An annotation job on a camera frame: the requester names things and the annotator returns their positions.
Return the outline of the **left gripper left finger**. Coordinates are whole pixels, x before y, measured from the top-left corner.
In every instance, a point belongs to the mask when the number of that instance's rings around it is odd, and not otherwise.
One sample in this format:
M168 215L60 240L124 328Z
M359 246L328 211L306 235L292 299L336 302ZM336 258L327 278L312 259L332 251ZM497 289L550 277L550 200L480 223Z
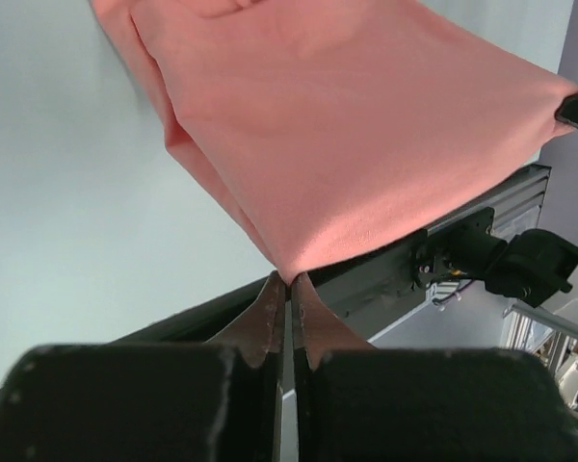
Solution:
M285 286L204 343L38 346L0 392L0 461L276 461Z

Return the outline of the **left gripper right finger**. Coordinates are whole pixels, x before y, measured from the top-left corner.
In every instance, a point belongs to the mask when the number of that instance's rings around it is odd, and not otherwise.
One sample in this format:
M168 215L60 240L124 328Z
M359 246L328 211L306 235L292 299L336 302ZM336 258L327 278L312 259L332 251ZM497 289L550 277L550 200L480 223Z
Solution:
M291 286L302 461L578 461L578 431L535 356L380 349Z

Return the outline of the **light pink t-shirt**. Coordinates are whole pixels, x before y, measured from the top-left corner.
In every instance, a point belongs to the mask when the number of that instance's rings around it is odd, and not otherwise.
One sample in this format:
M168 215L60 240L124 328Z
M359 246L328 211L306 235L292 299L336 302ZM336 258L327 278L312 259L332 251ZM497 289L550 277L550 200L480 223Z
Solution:
M416 1L96 1L165 146L282 278L496 186L578 86Z

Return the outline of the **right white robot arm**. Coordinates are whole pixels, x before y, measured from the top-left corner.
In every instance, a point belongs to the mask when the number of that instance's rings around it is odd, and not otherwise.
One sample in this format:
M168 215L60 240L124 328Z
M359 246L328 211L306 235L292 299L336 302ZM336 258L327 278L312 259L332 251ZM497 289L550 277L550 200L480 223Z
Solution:
M555 120L578 130L578 93L561 103ZM577 267L577 245L553 232L530 229L514 236L495 259L485 288L536 308L558 292L569 293L569 277Z

